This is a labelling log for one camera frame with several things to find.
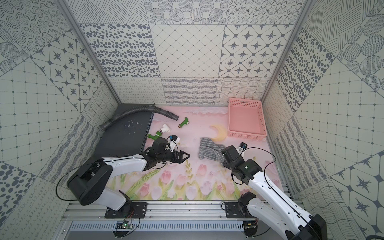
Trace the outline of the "grey striped square dishcloth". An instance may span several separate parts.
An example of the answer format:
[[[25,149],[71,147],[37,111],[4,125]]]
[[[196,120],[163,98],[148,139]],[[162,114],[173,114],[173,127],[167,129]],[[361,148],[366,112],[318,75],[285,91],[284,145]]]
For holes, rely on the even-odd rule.
[[[223,164],[225,158],[222,150],[225,148],[225,145],[216,144],[210,138],[202,137],[200,139],[198,157],[200,160],[207,159]]]

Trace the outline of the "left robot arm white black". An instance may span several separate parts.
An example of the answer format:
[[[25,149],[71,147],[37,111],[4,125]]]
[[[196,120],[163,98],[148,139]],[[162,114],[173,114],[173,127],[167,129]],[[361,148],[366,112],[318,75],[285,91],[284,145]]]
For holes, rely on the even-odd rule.
[[[109,211],[129,213],[131,199],[122,191],[107,187],[111,178],[133,172],[144,172],[158,163],[182,164],[190,154],[172,147],[165,138],[158,138],[145,151],[124,157],[92,156],[68,179],[67,187],[82,206],[103,205]]]

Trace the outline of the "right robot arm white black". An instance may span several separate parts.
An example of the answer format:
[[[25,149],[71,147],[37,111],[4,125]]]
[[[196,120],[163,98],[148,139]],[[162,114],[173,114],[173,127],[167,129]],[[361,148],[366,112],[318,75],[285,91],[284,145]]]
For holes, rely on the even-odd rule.
[[[312,215],[290,199],[266,175],[255,161],[244,160],[234,146],[222,150],[223,166],[234,178],[256,191],[246,192],[238,199],[242,217],[259,219],[284,240],[326,240],[327,223],[318,214]]]

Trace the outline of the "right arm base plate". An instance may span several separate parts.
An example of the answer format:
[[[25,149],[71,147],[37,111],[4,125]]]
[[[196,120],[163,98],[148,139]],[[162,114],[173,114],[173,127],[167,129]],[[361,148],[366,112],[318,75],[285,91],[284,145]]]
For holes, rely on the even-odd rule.
[[[248,205],[239,202],[223,202],[221,208],[227,219],[255,219],[263,218],[263,212],[257,209],[255,203]]]

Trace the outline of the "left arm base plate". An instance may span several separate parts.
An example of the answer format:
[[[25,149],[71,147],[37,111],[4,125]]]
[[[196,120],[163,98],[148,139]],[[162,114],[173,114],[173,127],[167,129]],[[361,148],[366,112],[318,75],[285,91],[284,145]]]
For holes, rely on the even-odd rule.
[[[132,202],[125,204],[120,210],[115,211],[107,208],[105,219],[144,219],[147,212],[147,202]]]

